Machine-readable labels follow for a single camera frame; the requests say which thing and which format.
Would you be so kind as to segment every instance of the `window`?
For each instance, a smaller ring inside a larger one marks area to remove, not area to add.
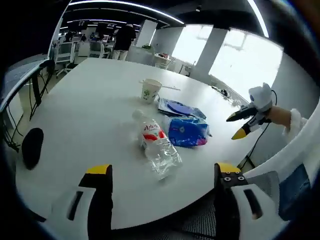
[[[225,36],[209,74],[250,102],[248,90],[274,83],[283,48],[249,32],[231,29]]]
[[[209,25],[187,25],[184,27],[172,56],[192,65],[197,64],[212,28],[213,26]]]

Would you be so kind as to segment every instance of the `ceiling light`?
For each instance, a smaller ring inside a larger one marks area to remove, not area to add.
[[[259,21],[259,24],[260,24],[260,26],[261,26],[261,28],[262,28],[262,31],[263,31],[264,36],[265,36],[266,38],[269,38],[269,34],[268,34],[268,30],[267,30],[265,21],[264,21],[262,15],[261,15],[261,13],[260,13],[260,11],[259,11],[256,3],[255,3],[255,1],[254,1],[254,0],[247,0],[247,1],[248,1],[248,3],[250,4],[252,10],[254,11],[254,14],[255,14],[256,18],[257,18],[258,21]]]
[[[169,27],[170,25],[164,25],[162,27],[160,27],[160,29],[163,29],[163,28],[166,28],[166,27]]]
[[[197,12],[200,12],[200,11],[201,11],[201,8],[202,8],[202,6],[201,6],[201,5],[198,5],[195,10],[196,10]]]
[[[80,9],[73,9],[72,11],[82,11],[82,10],[94,10],[94,9],[99,9],[97,7],[92,7],[92,8],[80,8]]]
[[[115,23],[121,23],[126,24],[125,21],[116,21],[116,20],[103,20],[103,19],[89,19],[89,21],[97,21],[97,22],[115,22]]]
[[[148,6],[144,6],[144,5],[140,5],[140,4],[136,4],[136,3],[132,3],[132,2],[126,2],[126,1],[116,1],[116,0],[85,0],[85,1],[76,1],[76,2],[71,2],[69,3],[69,6],[72,5],[77,5],[77,4],[89,4],[89,3],[112,3],[112,4],[124,4],[124,5],[130,5],[130,6],[134,6],[134,7],[138,7],[138,8],[142,8],[142,9],[146,9],[152,12],[155,12],[157,14],[161,14],[163,16],[166,16],[167,18],[170,18],[172,20],[175,20],[176,22],[180,23],[180,24],[185,24],[183,21],[167,14],[164,13],[162,11],[156,10],[154,8],[148,7]]]
[[[67,23],[79,22],[79,21],[89,21],[89,19],[72,20],[72,21],[67,21]]]
[[[156,29],[153,31],[153,34],[152,34],[152,37],[150,39],[149,45],[151,45],[151,42],[152,42],[152,39],[154,39],[155,33],[156,33]]]
[[[163,23],[165,25],[169,25],[168,23],[164,22],[164,21],[161,21],[161,20],[158,20],[160,23]]]
[[[114,23],[114,22],[104,22],[104,21],[100,21],[99,23],[100,23],[100,24],[117,25],[117,24]]]
[[[130,14],[140,15],[140,16],[143,16],[143,17],[146,17],[146,18],[149,18],[149,19],[157,20],[157,19],[154,18],[154,17],[147,16],[147,15],[144,15],[144,14],[141,14],[141,13],[137,13],[137,12],[134,12],[134,11],[129,11],[129,13],[130,13]]]
[[[117,8],[100,8],[102,10],[113,10],[113,11],[120,11],[120,12],[128,12],[127,10],[117,9]]]

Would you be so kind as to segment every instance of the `white sleeve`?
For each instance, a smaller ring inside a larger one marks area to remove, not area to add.
[[[285,136],[287,143],[290,143],[292,139],[294,139],[298,135],[306,122],[307,119],[301,117],[301,114],[297,109],[291,110],[290,129],[287,129],[285,127],[283,130],[283,135]]]

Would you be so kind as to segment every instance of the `robotic hand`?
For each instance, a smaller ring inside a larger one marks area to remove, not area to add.
[[[270,123],[271,121],[266,118],[273,103],[272,103],[272,90],[270,86],[263,83],[263,86],[257,86],[249,89],[251,103],[247,106],[241,106],[239,111],[234,112],[226,121],[234,122],[239,119],[247,119],[253,116],[242,128],[240,128],[232,137],[232,140],[242,139],[249,133],[257,130],[259,125]]]

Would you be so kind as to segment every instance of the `bottle label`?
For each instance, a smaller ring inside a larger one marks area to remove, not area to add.
[[[165,132],[155,122],[145,125],[142,135],[144,142],[153,142],[155,140],[164,139],[167,137]]]

